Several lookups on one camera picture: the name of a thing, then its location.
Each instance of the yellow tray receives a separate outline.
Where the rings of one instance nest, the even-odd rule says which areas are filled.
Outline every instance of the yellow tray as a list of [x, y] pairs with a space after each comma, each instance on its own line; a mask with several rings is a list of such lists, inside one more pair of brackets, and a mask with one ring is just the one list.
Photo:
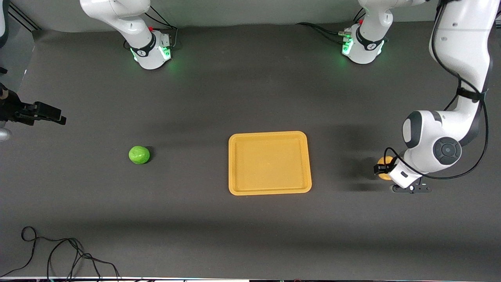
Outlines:
[[228, 155], [233, 195], [305, 193], [312, 187], [308, 144], [301, 131], [234, 134]]

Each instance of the lime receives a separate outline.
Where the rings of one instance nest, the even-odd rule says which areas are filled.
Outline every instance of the lime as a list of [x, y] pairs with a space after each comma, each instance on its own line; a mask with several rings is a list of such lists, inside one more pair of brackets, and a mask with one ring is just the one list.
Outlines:
[[129, 151], [129, 159], [137, 165], [142, 165], [150, 159], [150, 151], [143, 146], [134, 146]]

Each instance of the cable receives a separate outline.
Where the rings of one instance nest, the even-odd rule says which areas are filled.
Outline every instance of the cable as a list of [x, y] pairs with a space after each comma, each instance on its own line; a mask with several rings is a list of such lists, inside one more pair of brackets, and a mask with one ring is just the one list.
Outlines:
[[[32, 239], [29, 239], [29, 240], [26, 239], [25, 232], [27, 230], [33, 231], [34, 237]], [[28, 266], [28, 264], [30, 264], [30, 262], [33, 259], [33, 255], [35, 254], [35, 247], [37, 246], [37, 241], [40, 240], [40, 239], [43, 239], [43, 240], [46, 240], [46, 241], [49, 241], [49, 242], [58, 242], [58, 244], [51, 250], [51, 252], [49, 254], [49, 258], [47, 259], [47, 273], [46, 273], [47, 274], [47, 281], [50, 281], [49, 270], [50, 270], [50, 266], [51, 266], [52, 255], [54, 254], [54, 251], [56, 251], [56, 249], [59, 246], [61, 246], [63, 243], [65, 243], [65, 242], [68, 242], [75, 249], [75, 251], [76, 251], [75, 258], [73, 259], [72, 267], [70, 269], [70, 272], [66, 276], [66, 280], [71, 280], [73, 278], [73, 271], [75, 270], [75, 267], [77, 266], [77, 264], [78, 264], [78, 262], [80, 261], [81, 258], [88, 259], [88, 260], [92, 261], [92, 264], [94, 266], [94, 270], [95, 270], [97, 276], [99, 277], [99, 279], [102, 279], [102, 276], [99, 273], [99, 270], [97, 269], [96, 262], [99, 262], [99, 263], [102, 263], [102, 264], [109, 264], [109, 265], [113, 266], [113, 270], [115, 271], [115, 274], [116, 274], [116, 277], [117, 277], [117, 281], [119, 280], [118, 277], [120, 277], [120, 274], [118, 273], [118, 269], [117, 269], [117, 267], [114, 264], [112, 264], [111, 262], [107, 262], [107, 261], [103, 261], [103, 260], [94, 258], [91, 254], [84, 252], [83, 251], [83, 245], [82, 245], [82, 243], [78, 239], [76, 239], [76, 238], [62, 238], [62, 239], [56, 239], [56, 240], [49, 239], [47, 237], [38, 236], [37, 235], [37, 231], [33, 227], [26, 226], [21, 231], [21, 239], [24, 242], [33, 242], [30, 259], [22, 267], [13, 269], [13, 270], [5, 273], [4, 275], [2, 275], [0, 277], [7, 276], [7, 275], [11, 274], [14, 271], [21, 270], [21, 269], [25, 268], [26, 266]]]
[[[473, 86], [473, 84], [471, 84], [469, 81], [467, 81], [464, 78], [462, 78], [457, 72], [455, 72], [455, 71], [447, 68], [444, 65], [444, 63], [442, 63], [442, 61], [440, 60], [440, 58], [437, 55], [437, 52], [436, 52], [436, 49], [435, 49], [435, 37], [436, 37], [436, 33], [438, 31], [438, 24], [440, 23], [440, 21], [442, 19], [443, 10], [445, 9], [446, 5], [447, 4], [445, 4], [440, 9], [440, 12], [438, 14], [437, 20], [435, 22], [435, 26], [433, 27], [433, 32], [431, 34], [431, 38], [432, 38], [432, 40], [431, 40], [431, 50], [432, 50], [433, 56], [435, 57], [437, 63], [443, 69], [445, 69], [449, 74], [453, 75], [454, 77], [456, 77], [458, 79], [459, 86], [461, 85], [461, 82], [464, 82], [465, 84], [467, 84], [468, 86], [470, 86], [479, 96], [481, 96], [480, 91], [475, 86]], [[445, 109], [448, 109], [450, 107], [450, 105], [454, 102], [454, 100], [456, 98], [457, 98], [457, 94], [454, 96], [454, 99], [447, 105], [447, 107]], [[402, 159], [402, 157], [400, 157], [393, 148], [388, 147], [388, 148], [386, 148], [384, 150], [384, 156], [383, 156], [383, 163], [384, 163], [384, 166], [385, 166], [385, 169], [386, 169], [386, 173], [389, 173], [388, 167], [387, 167], [387, 164], [386, 164], [386, 155], [387, 155], [388, 150], [392, 151], [395, 154], [396, 158], [398, 158], [403, 164], [405, 164], [413, 172], [415, 172], [415, 173], [417, 173], [417, 174], [419, 174], [419, 175], [421, 175], [422, 177], [425, 177], [425, 178], [436, 179], [436, 180], [455, 179], [455, 178], [459, 178], [459, 177], [465, 176], [465, 175], [469, 174], [470, 172], [472, 172], [474, 169], [476, 169], [476, 167], [478, 166], [478, 164], [480, 164], [480, 161], [485, 156], [485, 153], [487, 152], [488, 143], [489, 143], [489, 118], [488, 118], [488, 114], [487, 114], [487, 107], [485, 106], [485, 101], [484, 101], [483, 98], [480, 99], [479, 102], [480, 102], [480, 109], [483, 110], [483, 115], [484, 115], [484, 120], [485, 120], [485, 140], [484, 140], [483, 150], [482, 150], [482, 153], [480, 154], [480, 157], [478, 158], [478, 160], [476, 161], [476, 163], [469, 170], [467, 170], [467, 171], [465, 171], [465, 172], [463, 172], [461, 174], [454, 175], [454, 176], [448, 176], [448, 177], [436, 177], [436, 176], [425, 175], [425, 174], [422, 174], [419, 171], [415, 170], [408, 163], [406, 163]]]
[[308, 26], [308, 27], [311, 27], [314, 31], [320, 33], [320, 35], [322, 35], [324, 38], [326, 38], [327, 40], [329, 40], [330, 42], [334, 42], [336, 44], [339, 44], [339, 45], [343, 45], [344, 42], [341, 42], [341, 41], [338, 41], [338, 40], [334, 40], [330, 37], [328, 37], [326, 34], [324, 34], [322, 31], [325, 31], [326, 33], [328, 34], [331, 34], [331, 35], [338, 35], [337, 33], [334, 33], [333, 31], [330, 31], [330, 30], [326, 30], [320, 26], [317, 26], [317, 25], [314, 25], [314, 24], [310, 24], [310, 23], [297, 23], [296, 25], [301, 25], [301, 26]]
[[149, 17], [150, 19], [156, 21], [157, 23], [161, 24], [161, 25], [164, 25], [164, 26], [167, 26], [167, 27], [170, 27], [171, 29], [176, 29], [175, 27], [171, 26], [171, 25], [168, 25], [168, 24], [165, 24], [157, 19], [155, 19], [154, 17], [148, 15], [148, 13], [144, 13], [147, 17]]
[[11, 12], [9, 12], [9, 15], [10, 15], [11, 17], [13, 17], [13, 18], [14, 18], [14, 20], [16, 20], [18, 23], [20, 23], [23, 27], [25, 27], [25, 29], [27, 29], [29, 32], [31, 32], [31, 29], [30, 29], [30, 28], [28, 28], [25, 24], [23, 24], [23, 22], [21, 22], [18, 18], [16, 18], [16, 17], [14, 16], [14, 14], [12, 14]]
[[160, 17], [160, 18], [161, 18], [161, 19], [162, 19], [162, 20], [163, 20], [166, 24], [168, 24], [170, 27], [172, 27], [172, 28], [174, 28], [174, 29], [177, 29], [177, 27], [175, 27], [175, 26], [171, 25], [171, 24], [170, 24], [170, 23], [169, 23], [166, 19], [164, 19], [164, 18], [162, 17], [162, 15], [161, 15], [159, 12], [157, 12], [157, 11], [155, 10], [155, 8], [154, 8], [153, 6], [151, 6], [151, 9], [152, 9], [152, 10], [153, 10], [153, 11], [154, 11], [154, 12], [155, 12], [155, 13], [156, 13], [156, 14], [157, 14], [157, 15], [158, 15], [158, 16], [159, 16], [159, 17]]
[[358, 17], [358, 14], [360, 14], [360, 12], [363, 10], [364, 8], [360, 8], [360, 10], [358, 10], [358, 13], [353, 17], [353, 21], [354, 22], [357, 22], [356, 21], [356, 18]]
[[176, 47], [176, 44], [177, 44], [177, 32], [179, 31], [179, 29], [176, 29], [176, 34], [174, 35], [174, 44], [172, 45], [172, 48]]
[[337, 33], [337, 32], [330, 31], [330, 30], [328, 30], [328, 29], [325, 29], [325, 28], [323, 28], [323, 27], [321, 27], [321, 26], [319, 26], [319, 25], [315, 25], [315, 24], [312, 24], [312, 23], [304, 23], [304, 22], [302, 22], [302, 23], [297, 23], [296, 25], [308, 26], [308, 27], [311, 27], [311, 28], [314, 28], [314, 29], [321, 30], [321, 31], [323, 31], [323, 32], [325, 32], [325, 33], [328, 33], [328, 34], [338, 35], [338, 33]]
[[365, 16], [365, 13], [361, 14], [358, 19], [355, 20], [355, 22], [357, 23], [363, 16]]
[[32, 21], [29, 21], [29, 20], [27, 19], [27, 17], [28, 17], [28, 16], [26, 16], [26, 14], [25, 14], [25, 13], [21, 13], [21, 12], [20, 12], [21, 10], [19, 10], [19, 8], [17, 8], [14, 4], [10, 3], [10, 4], [9, 4], [9, 6], [11, 7], [11, 9], [12, 9], [14, 12], [18, 13], [18, 15], [19, 15], [19, 16], [21, 16], [21, 18], [23, 18], [23, 20], [25, 20], [25, 22], [27, 22], [30, 26], [32, 26], [34, 30], [39, 30], [39, 29], [40, 29], [40, 27], [38, 27], [38, 28], [37, 28], [37, 27], [36, 27], [36, 26], [32, 23]]

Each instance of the green led light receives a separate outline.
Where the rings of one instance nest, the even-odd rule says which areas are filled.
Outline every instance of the green led light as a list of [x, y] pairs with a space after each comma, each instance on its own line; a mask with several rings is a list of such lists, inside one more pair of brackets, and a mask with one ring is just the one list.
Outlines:
[[160, 50], [160, 53], [162, 54], [162, 57], [163, 57], [165, 60], [170, 59], [170, 50], [169, 50], [169, 48], [168, 48], [168, 47], [158, 46], [158, 49]]
[[351, 47], [353, 46], [353, 39], [350, 38], [350, 40], [346, 43], [345, 45], [347, 45], [348, 47], [343, 48], [343, 54], [348, 55], [350, 53]]
[[379, 47], [379, 51], [377, 51], [377, 54], [381, 54], [381, 50], [383, 50], [383, 44], [384, 44], [384, 40], [381, 42], [381, 47]]
[[132, 56], [134, 56], [134, 61], [137, 62], [136, 54], [134, 54], [134, 51], [132, 51], [132, 48], [130, 48], [130, 52], [132, 53]]

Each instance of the dark gray table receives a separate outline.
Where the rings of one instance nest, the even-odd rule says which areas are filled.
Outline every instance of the dark gray table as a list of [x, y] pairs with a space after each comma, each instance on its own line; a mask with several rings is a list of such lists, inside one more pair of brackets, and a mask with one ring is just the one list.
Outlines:
[[[334, 30], [345, 26], [330, 26]], [[432, 23], [395, 23], [377, 60], [353, 64], [302, 26], [187, 28], [173, 60], [146, 71], [117, 33], [43, 32], [20, 96], [57, 106], [66, 126], [9, 124], [0, 144], [2, 272], [31, 245], [23, 226], [75, 236], [123, 276], [430, 279], [501, 277], [501, 52], [492, 40], [490, 147], [467, 177], [395, 194], [371, 176], [416, 109], [442, 109], [456, 81], [428, 53]], [[237, 132], [301, 130], [313, 187], [236, 197], [227, 140]], [[152, 146], [142, 166], [127, 158]], [[464, 150], [451, 175], [483, 145]], [[52, 243], [13, 275], [45, 274]], [[56, 275], [73, 259], [54, 255]], [[102, 273], [113, 275], [102, 267]], [[87, 264], [79, 275], [94, 276]]]

